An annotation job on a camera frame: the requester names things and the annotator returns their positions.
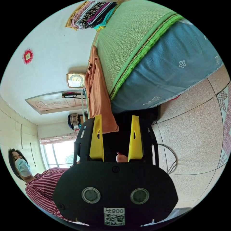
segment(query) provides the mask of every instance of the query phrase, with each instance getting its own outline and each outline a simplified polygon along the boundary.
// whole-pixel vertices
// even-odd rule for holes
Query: woman
[[[19,150],[15,149],[9,149],[9,162],[14,174],[25,181],[26,194],[34,204],[54,216],[69,221],[60,214],[52,200],[56,184],[68,168],[51,168],[33,176],[28,161]]]

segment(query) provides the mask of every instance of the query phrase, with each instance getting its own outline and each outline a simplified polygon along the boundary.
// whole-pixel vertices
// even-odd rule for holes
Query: red striped shirt
[[[51,168],[42,174],[37,173],[34,176],[36,179],[26,184],[26,194],[40,208],[54,216],[69,221],[61,215],[52,200],[57,182],[66,170],[68,170],[68,168]]]

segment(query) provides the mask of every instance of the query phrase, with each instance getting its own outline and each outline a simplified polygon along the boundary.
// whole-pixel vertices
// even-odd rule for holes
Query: pink curtain
[[[62,143],[64,141],[76,140],[78,132],[79,130],[76,130],[75,132],[66,134],[64,136],[41,138],[40,142],[41,144],[46,145],[46,144],[57,144],[57,143]]]

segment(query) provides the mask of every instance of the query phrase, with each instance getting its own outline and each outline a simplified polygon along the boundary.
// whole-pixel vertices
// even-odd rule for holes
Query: surgical mask
[[[30,166],[24,159],[17,159],[15,161],[15,167],[18,169],[21,176],[27,177],[32,175]]]

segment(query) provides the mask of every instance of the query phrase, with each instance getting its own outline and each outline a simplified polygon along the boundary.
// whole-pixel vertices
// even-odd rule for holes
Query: green woven mat
[[[117,8],[101,30],[95,45],[109,95],[148,38],[175,14],[146,0],[130,0]]]
[[[127,77],[131,74],[133,69],[136,65],[141,61],[141,59],[150,51],[150,49],[155,45],[155,43],[163,36],[163,34],[167,31],[167,29],[173,25],[178,20],[182,19],[183,17],[179,14],[175,14],[169,17],[165,22],[163,22],[155,31],[154,33],[148,38],[148,40],[144,43],[144,45],[139,49],[139,51],[135,54],[129,65],[126,67],[125,71],[120,76],[119,80],[117,81],[115,87],[113,88],[110,96],[110,100],[113,100],[125,82]]]

